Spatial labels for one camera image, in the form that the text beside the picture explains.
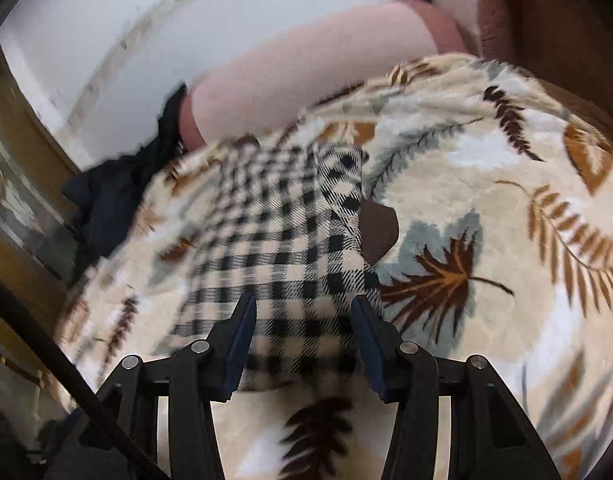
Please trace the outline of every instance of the silver screw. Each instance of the silver screw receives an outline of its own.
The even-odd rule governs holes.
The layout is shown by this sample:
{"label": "silver screw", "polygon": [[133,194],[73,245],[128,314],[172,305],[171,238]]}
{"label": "silver screw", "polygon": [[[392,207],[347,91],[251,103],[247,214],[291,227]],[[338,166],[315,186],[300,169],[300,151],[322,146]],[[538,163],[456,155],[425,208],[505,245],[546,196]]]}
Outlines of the silver screw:
{"label": "silver screw", "polygon": [[404,341],[400,345],[400,350],[405,354],[415,354],[419,350],[419,347],[411,341]]}
{"label": "silver screw", "polygon": [[196,341],[190,346],[190,350],[192,352],[195,352],[196,354],[203,354],[204,352],[208,350],[209,346],[210,345],[208,344],[206,340],[199,339],[198,341]]}
{"label": "silver screw", "polygon": [[122,360],[122,368],[126,368],[126,370],[131,370],[131,368],[135,368],[138,366],[140,359],[138,359],[135,355],[126,356]]}
{"label": "silver screw", "polygon": [[478,370],[481,370],[482,368],[485,368],[489,364],[489,362],[485,357],[482,357],[481,355],[474,355],[471,357],[471,364],[474,365],[474,367]]}

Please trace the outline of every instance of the pink pillow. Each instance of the pink pillow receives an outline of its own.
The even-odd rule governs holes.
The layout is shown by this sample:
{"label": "pink pillow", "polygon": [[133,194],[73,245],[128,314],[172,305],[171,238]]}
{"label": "pink pillow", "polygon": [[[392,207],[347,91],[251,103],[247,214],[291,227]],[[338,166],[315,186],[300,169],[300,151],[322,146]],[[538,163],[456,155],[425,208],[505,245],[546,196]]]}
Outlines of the pink pillow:
{"label": "pink pillow", "polygon": [[206,75],[180,111],[182,139],[190,151],[205,141],[284,127],[303,107],[345,86],[403,60],[451,51],[466,51],[455,22],[421,0],[332,14]]}
{"label": "pink pillow", "polygon": [[458,22],[471,54],[517,63],[506,0],[433,0]]}

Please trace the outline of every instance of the black rod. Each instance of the black rod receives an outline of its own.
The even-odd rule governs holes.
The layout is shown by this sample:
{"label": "black rod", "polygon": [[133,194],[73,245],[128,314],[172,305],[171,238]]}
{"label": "black rod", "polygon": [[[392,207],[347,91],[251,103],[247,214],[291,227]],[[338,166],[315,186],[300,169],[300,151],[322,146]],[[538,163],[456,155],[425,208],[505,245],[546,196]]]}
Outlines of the black rod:
{"label": "black rod", "polygon": [[90,420],[109,436],[113,445],[138,467],[148,478],[170,480],[138,445],[129,437],[117,421],[113,420],[93,390],[62,353],[53,340],[42,330],[35,318],[20,301],[0,283],[0,317],[29,345],[35,355],[56,377],[86,413]]}

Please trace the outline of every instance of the checkered cloth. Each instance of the checkered cloth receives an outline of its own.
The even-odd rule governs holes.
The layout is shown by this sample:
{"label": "checkered cloth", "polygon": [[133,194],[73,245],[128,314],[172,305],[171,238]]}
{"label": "checkered cloth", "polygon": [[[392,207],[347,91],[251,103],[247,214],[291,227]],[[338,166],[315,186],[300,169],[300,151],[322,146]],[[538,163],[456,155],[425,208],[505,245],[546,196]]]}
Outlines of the checkered cloth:
{"label": "checkered cloth", "polygon": [[378,277],[360,255],[365,157],[313,144],[247,146],[225,160],[170,344],[206,336],[250,291],[258,319],[241,388],[349,378],[359,366],[351,300],[365,294],[379,305]]}

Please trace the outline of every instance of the leaf print blanket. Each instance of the leaf print blanket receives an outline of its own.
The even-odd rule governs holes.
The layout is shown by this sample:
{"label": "leaf print blanket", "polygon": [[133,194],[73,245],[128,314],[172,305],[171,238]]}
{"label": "leaf print blanket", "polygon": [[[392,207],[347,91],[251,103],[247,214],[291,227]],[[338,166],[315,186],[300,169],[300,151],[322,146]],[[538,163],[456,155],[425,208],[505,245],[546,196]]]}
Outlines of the leaf print blanket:
{"label": "leaf print blanket", "polygon": [[[361,146],[362,194],[399,224],[371,269],[376,308],[434,355],[485,355],[562,477],[583,478],[613,437],[613,144],[522,70],[463,54],[403,63],[321,103],[256,142]],[[93,388],[126,354],[171,351],[233,150],[210,146],[156,175],[125,244],[88,272],[59,338]],[[266,344],[256,351],[272,357]],[[436,478],[449,460],[445,400]],[[379,478],[395,417],[358,375],[237,392],[213,409],[226,477],[251,480]],[[164,468],[166,413],[164,399]]]}

